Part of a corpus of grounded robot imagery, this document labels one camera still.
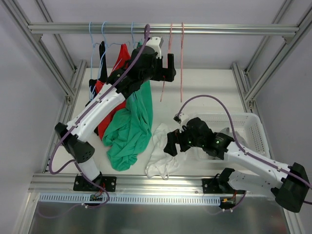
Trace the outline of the white tank top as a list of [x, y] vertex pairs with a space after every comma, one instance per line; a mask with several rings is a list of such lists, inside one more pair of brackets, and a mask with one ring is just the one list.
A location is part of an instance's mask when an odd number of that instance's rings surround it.
[[169, 176], [177, 172], [186, 161], [186, 153], [171, 156], [164, 152], [169, 132], [170, 128], [164, 123], [161, 123], [154, 131], [152, 136], [154, 148], [145, 168], [145, 174], [148, 178], [159, 176], [164, 180], [168, 180]]

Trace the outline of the pink hanger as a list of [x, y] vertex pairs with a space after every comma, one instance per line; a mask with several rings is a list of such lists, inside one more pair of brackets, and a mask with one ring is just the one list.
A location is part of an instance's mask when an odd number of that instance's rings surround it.
[[[170, 32], [169, 32], [168, 51], [167, 51], [168, 54], [171, 52], [171, 46], [172, 46], [172, 30], [173, 30], [173, 23], [171, 23]], [[166, 81], [163, 81], [163, 84], [162, 84], [162, 91], [161, 91], [161, 96], [160, 96], [160, 102], [162, 102], [162, 99], [163, 99], [164, 88], [165, 88], [165, 82], [166, 82]]]
[[184, 23], [181, 23], [181, 43], [180, 43], [180, 102], [183, 101], [183, 46], [184, 46]]

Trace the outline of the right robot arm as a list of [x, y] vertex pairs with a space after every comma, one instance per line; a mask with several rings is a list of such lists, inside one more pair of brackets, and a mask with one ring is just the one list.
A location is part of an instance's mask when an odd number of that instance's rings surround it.
[[236, 140], [236, 136], [213, 132], [204, 121], [195, 117], [167, 134], [164, 152], [176, 156], [178, 152], [200, 148], [219, 160], [239, 164], [251, 173], [225, 168], [217, 178], [221, 192], [227, 194], [241, 190], [261, 194], [273, 198], [290, 212], [300, 212], [312, 188], [304, 166], [272, 160], [240, 145]]

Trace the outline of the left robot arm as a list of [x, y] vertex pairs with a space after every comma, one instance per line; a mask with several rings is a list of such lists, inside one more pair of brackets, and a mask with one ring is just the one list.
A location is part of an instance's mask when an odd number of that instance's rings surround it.
[[93, 159], [95, 149], [87, 141], [95, 127], [145, 82], [172, 82], [175, 75], [173, 54], [168, 53], [167, 67], [163, 67], [160, 52], [141, 46], [132, 52], [127, 65], [111, 73], [101, 91], [76, 118], [55, 126], [59, 144], [72, 156], [89, 190], [101, 186], [101, 172]]

